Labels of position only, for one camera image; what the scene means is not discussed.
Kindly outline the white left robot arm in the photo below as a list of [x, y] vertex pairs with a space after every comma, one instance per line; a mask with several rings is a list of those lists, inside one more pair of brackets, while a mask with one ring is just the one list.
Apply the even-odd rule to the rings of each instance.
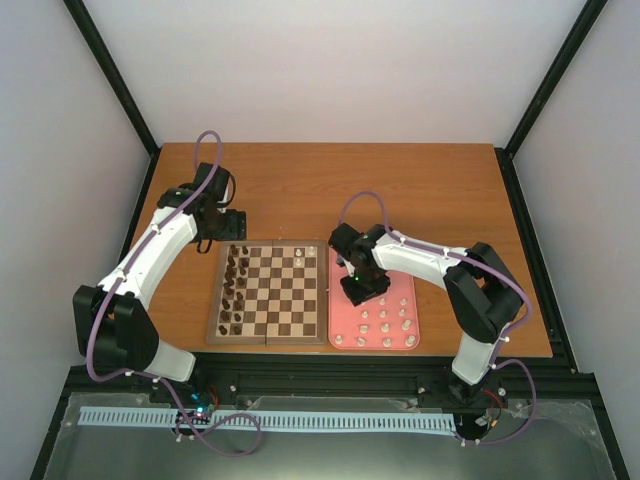
[[244, 240], [247, 215], [226, 199], [199, 189], [171, 188], [159, 199], [144, 233], [97, 286], [73, 296], [76, 336], [89, 376], [104, 382], [134, 373], [172, 388], [186, 402], [201, 400], [208, 378], [196, 358], [160, 338], [148, 307], [178, 254], [194, 243], [199, 253], [214, 242]]

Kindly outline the wooden chess board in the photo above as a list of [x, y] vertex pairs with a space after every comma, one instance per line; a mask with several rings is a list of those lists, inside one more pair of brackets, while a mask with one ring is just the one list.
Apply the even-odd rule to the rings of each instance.
[[[235, 245], [238, 255], [229, 249]], [[249, 253], [242, 253], [242, 246]], [[308, 255], [314, 246], [316, 254]], [[304, 250], [302, 256], [296, 249]], [[220, 244], [206, 342], [209, 345], [265, 347], [323, 345], [328, 329], [328, 246], [319, 240], [228, 241]], [[228, 265], [228, 257], [236, 266]], [[239, 275], [247, 258], [246, 276]], [[303, 260], [302, 266], [295, 259]], [[225, 276], [234, 268], [234, 278]], [[244, 288], [237, 280], [246, 281]], [[232, 292], [224, 289], [234, 282]]]

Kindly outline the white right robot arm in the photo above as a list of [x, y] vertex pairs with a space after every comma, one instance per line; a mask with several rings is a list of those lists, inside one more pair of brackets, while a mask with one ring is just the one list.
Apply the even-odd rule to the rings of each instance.
[[480, 384], [497, 367], [498, 352], [520, 311], [532, 313], [531, 300], [486, 243], [452, 248], [406, 237], [381, 224], [360, 232], [341, 223], [328, 244], [347, 269], [340, 285], [354, 306], [386, 294], [391, 272], [446, 291], [462, 330], [452, 373], [469, 386]]

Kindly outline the black aluminium frame rail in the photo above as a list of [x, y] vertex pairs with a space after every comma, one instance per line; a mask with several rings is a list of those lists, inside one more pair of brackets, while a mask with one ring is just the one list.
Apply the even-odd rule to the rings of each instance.
[[507, 366], [469, 392], [452, 386], [450, 363], [448, 357], [200, 353], [194, 378], [173, 386], [189, 406], [196, 396], [215, 393], [221, 404], [239, 408], [263, 396], [310, 396], [414, 399], [421, 408], [462, 413], [489, 406], [487, 394], [500, 388], [507, 403], [600, 397], [594, 375], [552, 359]]

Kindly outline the pink silicone tray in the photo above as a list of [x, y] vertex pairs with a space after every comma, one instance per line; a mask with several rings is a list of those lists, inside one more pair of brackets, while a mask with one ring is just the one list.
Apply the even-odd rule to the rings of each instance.
[[[329, 252], [328, 257], [328, 340], [340, 350], [348, 351], [412, 351], [420, 343], [420, 326], [413, 278], [408, 274], [390, 272], [391, 285], [386, 293], [359, 306], [353, 306], [345, 296], [340, 279], [347, 275], [347, 269], [337, 263], [337, 254]], [[380, 305], [379, 299], [386, 304]], [[407, 299], [406, 305], [400, 300]], [[334, 343], [337, 335], [343, 343]], [[405, 344], [409, 335], [416, 336], [412, 347]], [[358, 337], [364, 337], [366, 345], [359, 347]], [[384, 338], [391, 339], [391, 346], [385, 348]]]

